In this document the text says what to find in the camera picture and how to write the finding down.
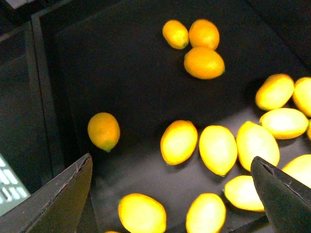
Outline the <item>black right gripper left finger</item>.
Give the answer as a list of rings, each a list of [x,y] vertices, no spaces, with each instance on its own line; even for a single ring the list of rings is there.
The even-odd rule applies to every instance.
[[[74,233],[88,197],[90,154],[66,168],[0,218],[2,233]]]

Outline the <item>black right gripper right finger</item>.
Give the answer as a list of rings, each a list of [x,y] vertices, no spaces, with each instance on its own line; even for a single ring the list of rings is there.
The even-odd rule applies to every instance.
[[[311,231],[311,189],[256,156],[251,175],[265,214],[276,233]]]

